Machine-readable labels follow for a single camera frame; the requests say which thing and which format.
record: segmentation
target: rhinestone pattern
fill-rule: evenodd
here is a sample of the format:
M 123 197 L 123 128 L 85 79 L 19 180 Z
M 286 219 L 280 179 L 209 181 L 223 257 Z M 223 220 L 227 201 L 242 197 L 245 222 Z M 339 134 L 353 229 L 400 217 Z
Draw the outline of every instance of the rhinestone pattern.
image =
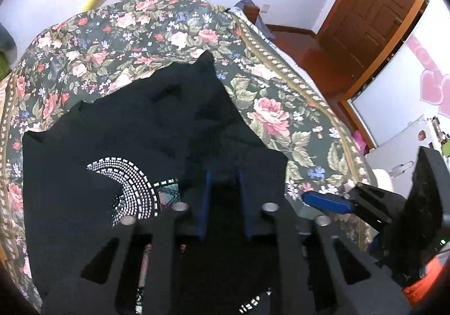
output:
M 157 193 L 147 176 L 134 163 L 123 158 L 110 157 L 88 164 L 87 169 L 122 184 L 122 194 L 118 195 L 112 204 L 113 225 L 117 225 L 123 216 L 144 220 L 158 215 Z

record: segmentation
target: pink rose print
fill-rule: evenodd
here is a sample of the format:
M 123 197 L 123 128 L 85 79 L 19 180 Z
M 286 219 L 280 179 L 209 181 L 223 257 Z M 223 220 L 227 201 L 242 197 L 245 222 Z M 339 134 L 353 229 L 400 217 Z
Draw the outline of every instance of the pink rose print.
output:
M 196 49 L 196 50 L 194 50 L 194 51 L 191 51 L 191 52 L 190 52 L 190 55 L 191 55 L 193 58 L 198 58 L 201 54 L 203 54 L 203 52 L 204 52 L 204 49 Z
M 133 14 L 131 12 L 126 13 L 123 17 L 120 17 L 116 23 L 116 26 L 120 28 L 127 28 L 130 25 L 135 25 Z
M 256 76 L 260 76 L 265 80 L 271 80 L 272 78 L 278 78 L 278 74 L 268 69 L 264 64 L 255 64 L 250 68 L 251 73 Z
M 143 2 L 136 3 L 136 10 L 146 11 L 147 9 L 155 8 L 155 1 L 153 0 L 144 0 Z
M 347 183 L 344 183 L 344 189 L 346 192 L 350 191 L 353 187 L 355 187 L 355 183 L 351 179 L 348 179 Z
M 44 37 L 39 37 L 37 41 L 37 47 L 42 49 L 45 46 L 50 46 L 51 38 L 50 38 L 50 32 L 47 32 Z
M 126 67 L 123 69 L 123 72 L 117 77 L 114 83 L 111 84 L 108 90 L 108 94 L 113 93 L 114 91 L 126 86 L 131 83 L 131 75 L 130 71 Z
M 44 107 L 44 111 L 42 112 L 42 116 L 44 119 L 50 117 L 51 113 L 56 107 L 56 102 L 58 101 L 58 95 L 56 93 L 50 94 L 49 98 L 46 99 L 46 105 Z
M 156 70 L 149 69 L 149 70 L 143 72 L 142 74 L 140 74 L 140 75 L 139 75 L 139 79 L 145 79 L 145 78 L 148 78 L 149 76 L 152 76 L 153 73 L 154 73 L 155 71 L 156 71 Z
M 78 26 L 84 26 L 85 24 L 87 24 L 87 18 L 80 18 Z
M 20 268 L 20 270 L 31 278 L 30 260 L 28 259 L 28 256 L 25 256 L 25 265 L 23 266 L 23 268 Z
M 10 183 L 8 184 L 8 191 L 10 192 L 13 207 L 23 211 L 22 189 L 17 184 Z
M 87 72 L 87 68 L 83 63 L 75 65 L 72 68 L 72 74 L 77 76 L 78 78 L 81 77 L 85 72 Z
M 67 58 L 69 59 L 69 62 L 70 62 L 70 61 L 75 60 L 78 56 L 80 56 L 80 53 L 78 51 L 69 51 L 66 54 L 66 56 L 67 56 Z
M 138 22 L 141 22 L 141 25 L 144 26 L 145 24 L 150 22 L 150 17 L 148 17 L 147 15 L 139 16 Z
M 68 93 L 63 93 L 61 95 L 61 104 L 62 104 L 63 107 L 66 104 L 66 102 L 69 99 L 69 97 L 70 97 L 70 94 L 68 94 Z
M 55 47 L 55 49 L 59 49 L 62 45 L 61 40 L 55 40 L 52 42 L 53 47 Z
M 170 43 L 178 47 L 178 50 L 186 47 L 188 34 L 184 32 L 177 32 L 170 36 Z
M 249 112 L 247 114 L 249 118 L 262 122 L 271 135 L 279 132 L 284 137 L 289 136 L 289 113 L 281 109 L 280 102 L 263 97 L 255 99 L 253 107 L 255 112 Z
M 145 65 L 150 65 L 151 62 L 153 62 L 154 58 L 146 58 L 144 56 L 140 56 L 134 63 L 135 64 L 145 64 Z
M 311 183 L 302 183 L 301 186 L 303 192 L 314 191 L 314 188 L 311 187 Z
M 60 24 L 56 24 L 55 26 L 52 27 L 52 30 L 56 30 L 57 32 L 59 32 L 61 30 L 61 27 L 66 27 L 67 22 L 64 21 Z
M 97 63 L 98 65 L 102 64 L 103 60 L 109 55 L 109 52 L 102 51 L 96 54 L 91 55 L 91 61 Z
M 27 127 L 25 131 L 41 132 L 42 129 L 39 123 L 33 123 L 33 127 Z
M 215 34 L 215 31 L 210 29 L 200 30 L 199 37 L 204 43 L 217 44 L 219 36 Z
M 26 87 L 25 77 L 23 75 L 19 76 L 16 82 L 16 91 L 22 98 L 25 95 L 25 87 Z

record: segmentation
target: black cloth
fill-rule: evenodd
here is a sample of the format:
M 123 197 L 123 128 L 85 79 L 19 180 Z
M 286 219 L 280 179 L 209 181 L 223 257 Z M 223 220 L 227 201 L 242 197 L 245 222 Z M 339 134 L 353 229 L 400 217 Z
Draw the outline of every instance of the black cloth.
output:
M 178 179 L 195 185 L 197 176 L 211 171 L 210 215 L 222 218 L 208 227 L 207 238 L 213 238 L 211 245 L 215 247 L 224 247 L 236 237 L 242 243 L 245 240 L 244 229 L 239 231 L 235 220 L 242 211 L 239 194 L 234 192 L 227 198 L 223 189 L 215 188 L 231 182 L 242 167 L 252 172 L 245 176 L 254 182 L 245 189 L 247 202 L 243 204 L 248 212 L 259 212 L 260 200 L 248 197 L 258 195 L 265 186 L 271 195 L 278 195 L 272 201 L 283 198 L 285 156 L 267 149 L 245 124 L 215 76 L 213 62 L 206 51 L 194 64 L 172 63 L 150 78 L 135 81 L 93 104 L 74 105 L 48 131 L 25 133 L 26 242 L 33 281 L 42 297 L 64 277 L 72 263 L 88 263 L 92 259 L 102 240 L 102 229 L 111 225 L 112 202 L 121 194 L 122 185 L 86 169 L 100 159 L 125 159 L 151 183 Z M 157 203 L 152 216 L 161 207 Z M 225 236 L 225 241 L 218 240 L 217 236 L 227 230 L 235 234 Z M 252 295 L 265 290 L 261 289 L 267 285 L 263 277 L 274 276 L 272 271 L 264 275 L 267 268 L 261 268 L 265 260 L 270 262 L 269 268 L 274 267 L 273 251 L 258 258 L 257 265 L 249 263 L 251 258 L 246 257 L 248 270 L 227 270 L 239 259 L 231 260 L 231 249 L 217 259 L 221 251 L 214 250 L 211 260 L 216 261 L 216 268 L 223 266 L 221 278 L 235 275 L 236 278 L 227 278 L 236 284 L 237 278 L 242 280 L 240 272 L 245 280 L 253 281 L 247 288 Z M 256 255 L 254 249 L 247 253 Z M 186 257 L 195 260 L 196 255 Z M 204 285 L 200 287 L 198 292 L 208 291 Z M 211 284 L 208 287 L 209 291 L 214 288 Z M 237 291 L 240 294 L 236 301 L 245 298 L 244 286 Z M 203 305 L 207 308 L 212 302 Z

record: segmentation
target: floral blanket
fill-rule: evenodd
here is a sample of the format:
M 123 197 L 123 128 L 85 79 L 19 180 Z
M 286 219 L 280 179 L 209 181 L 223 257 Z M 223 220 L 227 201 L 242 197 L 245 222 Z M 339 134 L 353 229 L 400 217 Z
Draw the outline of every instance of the floral blanket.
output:
M 23 133 L 48 129 L 80 100 L 94 101 L 174 61 L 194 62 L 204 50 L 214 55 L 217 77 L 244 121 L 289 158 L 286 198 L 298 213 L 314 212 L 300 200 L 304 191 L 342 194 L 344 184 L 371 182 L 327 103 L 225 8 L 203 0 L 136 0 L 81 13 L 38 35 L 0 85 L 0 243 L 7 270 L 36 309 L 41 301 L 23 224 Z M 52 167 L 48 174 L 52 179 Z M 365 247 L 366 224 L 354 216 L 335 220 Z

